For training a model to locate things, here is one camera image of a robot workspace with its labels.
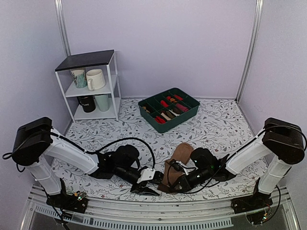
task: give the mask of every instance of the robotic arm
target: robotic arm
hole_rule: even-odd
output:
[[[47,194],[47,204],[61,209],[84,213],[87,207],[85,194],[66,194],[65,184],[52,171],[45,155],[67,162],[97,179],[111,179],[115,174],[132,184],[131,192],[140,195],[158,196],[146,187],[147,182],[159,184],[163,178],[154,168],[131,167],[136,161],[139,165],[138,150],[132,145],[120,146],[114,152],[89,152],[63,137],[51,125],[51,120],[43,117],[20,127],[12,153],[18,164],[27,168],[35,180],[39,181]]]
[[[233,199],[232,208],[235,213],[240,213],[272,205],[270,196],[275,186],[292,165],[301,162],[305,156],[302,137],[305,138],[299,126],[269,118],[264,128],[232,156],[218,160],[208,149],[194,150],[191,159],[197,169],[179,177],[171,187],[177,186],[186,193],[208,179],[227,181],[253,162],[273,153],[275,156],[266,173],[258,179],[253,195]],[[170,165],[183,171],[176,161],[171,161]]]

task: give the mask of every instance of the floral tablecloth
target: floral tablecloth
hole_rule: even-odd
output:
[[[176,146],[187,142],[194,148],[208,148],[217,158],[234,152],[247,142],[252,133],[233,100],[200,99],[198,113],[192,119],[169,130],[164,134],[156,132],[140,115],[139,100],[122,100],[119,121],[114,119],[84,120],[73,123],[67,137],[89,150],[96,150],[119,138],[137,137],[146,141],[155,153],[156,169],[164,171],[164,161],[169,159]],[[107,150],[118,146],[132,144],[140,151],[141,165],[151,165],[149,150],[140,142],[128,140],[117,143]],[[255,182],[267,169],[264,159],[245,168],[236,178],[205,188],[196,194],[170,195],[156,190],[156,185],[149,185],[160,196],[141,196],[130,193],[131,185],[113,176],[111,180],[98,180],[82,171],[55,159],[52,169],[58,177],[63,178],[67,190],[85,191],[90,197],[126,201],[172,202],[218,199],[250,194]]]

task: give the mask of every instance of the green divided box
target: green divided box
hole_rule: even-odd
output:
[[[176,98],[175,95],[181,97],[182,100],[179,100],[178,98]],[[177,102],[172,103],[171,101],[167,99],[168,96],[175,99]],[[168,105],[168,107],[162,106],[161,101],[164,101]],[[179,116],[176,116],[170,121],[167,121],[161,115],[161,112],[166,113],[166,111],[173,110],[173,108],[178,109],[176,104],[181,104],[184,107],[188,108],[189,110],[186,112],[179,110],[180,112]],[[170,90],[166,90],[162,93],[159,93],[157,95],[154,95],[152,97],[149,97],[139,102],[139,107],[140,107],[140,112],[141,112],[142,117],[144,117],[145,120],[152,127],[154,127],[155,130],[158,131],[158,133],[165,133],[169,131],[170,129],[176,127],[177,125],[189,120],[191,117],[197,114],[199,106],[200,106],[200,103],[197,100],[187,95],[185,92],[183,92],[182,90],[178,88],[172,88]],[[165,123],[164,124],[158,123],[155,120],[157,116],[164,119]]]

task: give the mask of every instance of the mug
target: mug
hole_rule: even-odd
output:
[[[71,76],[77,88],[80,89],[87,86],[87,81],[85,77],[85,68],[71,70]]]
[[[79,104],[82,106],[83,111],[90,113],[95,110],[96,105],[93,96],[80,96],[77,97]]]
[[[86,73],[87,86],[90,91],[98,90],[106,85],[101,69],[92,69]]]
[[[109,110],[109,96],[107,94],[95,95],[95,99],[101,112]]]

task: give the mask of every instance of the shelf board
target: shelf board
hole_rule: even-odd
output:
[[[113,91],[117,83],[117,77],[118,76],[116,74],[111,75]],[[75,83],[72,82],[65,93],[65,97],[78,97],[78,96],[86,96],[86,95],[98,95],[98,94],[111,93],[112,91],[110,89],[109,78],[105,76],[105,80],[106,80],[106,85],[104,87],[98,90],[93,90],[93,91],[90,91],[87,86],[84,88],[78,89]]]
[[[90,66],[108,65],[113,55],[114,55],[113,49],[70,55],[55,69],[55,72],[68,70],[68,69],[90,67]]]
[[[119,112],[119,109],[120,109],[120,100],[121,100],[120,97],[115,98],[115,105],[116,105],[117,112]],[[74,115],[74,118],[75,120],[116,118],[113,103],[112,103],[112,98],[109,98],[109,105],[110,105],[110,108],[106,112],[101,112],[98,106],[96,105],[96,109],[92,111],[91,113],[84,112],[82,106],[79,105]]]

